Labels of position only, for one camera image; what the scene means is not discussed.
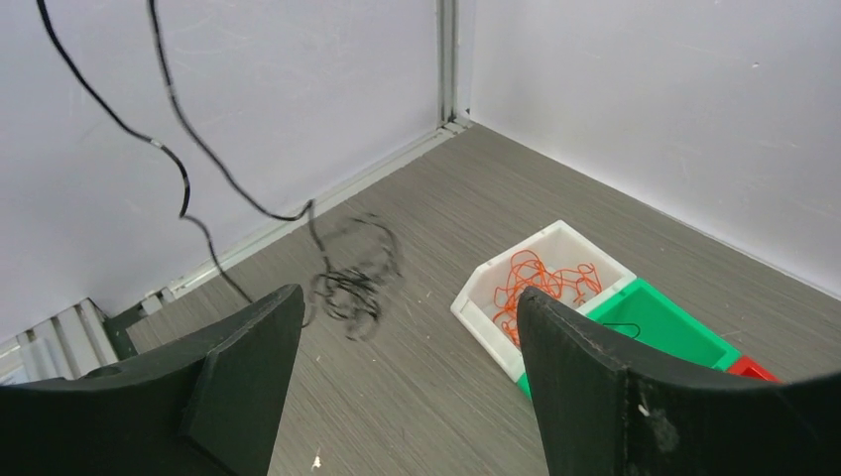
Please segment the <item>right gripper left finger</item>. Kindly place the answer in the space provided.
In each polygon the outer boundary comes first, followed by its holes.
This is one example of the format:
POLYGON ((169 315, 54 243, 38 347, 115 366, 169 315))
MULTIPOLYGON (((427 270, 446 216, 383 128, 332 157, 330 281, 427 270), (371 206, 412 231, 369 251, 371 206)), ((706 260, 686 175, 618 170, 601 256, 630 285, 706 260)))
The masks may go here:
POLYGON ((5 475, 264 475, 305 304, 285 285, 81 378, 1 390, 5 475))

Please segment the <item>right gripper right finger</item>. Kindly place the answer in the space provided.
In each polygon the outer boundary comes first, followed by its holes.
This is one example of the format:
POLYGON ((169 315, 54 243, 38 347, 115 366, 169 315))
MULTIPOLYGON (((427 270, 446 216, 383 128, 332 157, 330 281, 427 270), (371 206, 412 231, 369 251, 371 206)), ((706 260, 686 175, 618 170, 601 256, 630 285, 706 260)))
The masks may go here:
POLYGON ((740 377, 527 288, 521 350, 552 475, 836 475, 840 377, 740 377))

